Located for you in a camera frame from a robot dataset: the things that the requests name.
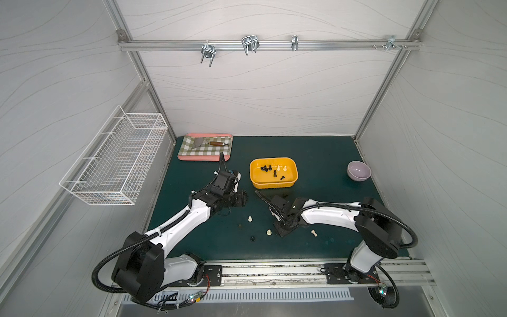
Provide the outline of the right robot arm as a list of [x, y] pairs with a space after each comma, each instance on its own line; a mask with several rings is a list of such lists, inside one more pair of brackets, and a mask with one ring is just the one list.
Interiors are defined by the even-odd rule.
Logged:
[[326, 203], [298, 198], [289, 203], [276, 195], [268, 209], [277, 219], [275, 229], [286, 236], [300, 227], [330, 225], [357, 232], [361, 242], [353, 248], [343, 268], [366, 274], [383, 259], [395, 259], [401, 249], [400, 220], [376, 200], [363, 203]]

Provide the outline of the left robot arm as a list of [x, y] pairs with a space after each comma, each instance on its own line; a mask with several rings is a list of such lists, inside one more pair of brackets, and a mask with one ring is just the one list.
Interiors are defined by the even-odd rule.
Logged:
[[222, 209], [243, 207], [248, 195], [238, 189], [241, 174], [236, 170], [215, 173], [215, 178], [188, 204], [159, 227], [144, 235], [134, 232], [125, 240], [129, 250], [118, 256], [112, 280], [140, 302], [147, 302], [162, 288], [178, 281], [202, 282], [204, 261], [194, 254], [170, 258], [174, 247], [191, 231]]

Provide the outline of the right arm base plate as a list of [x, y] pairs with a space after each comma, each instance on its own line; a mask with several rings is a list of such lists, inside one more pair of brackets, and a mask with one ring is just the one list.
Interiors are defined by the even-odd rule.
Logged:
[[320, 273], [323, 274], [328, 285], [376, 285], [380, 282], [374, 268], [367, 273], [363, 273], [346, 263], [324, 264], [320, 268]]

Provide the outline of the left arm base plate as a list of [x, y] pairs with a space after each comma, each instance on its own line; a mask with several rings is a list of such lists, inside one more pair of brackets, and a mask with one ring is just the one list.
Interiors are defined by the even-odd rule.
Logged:
[[205, 287], [211, 285], [218, 287], [222, 284], [223, 266], [204, 265], [201, 271], [188, 280], [179, 280], [172, 284], [173, 287]]

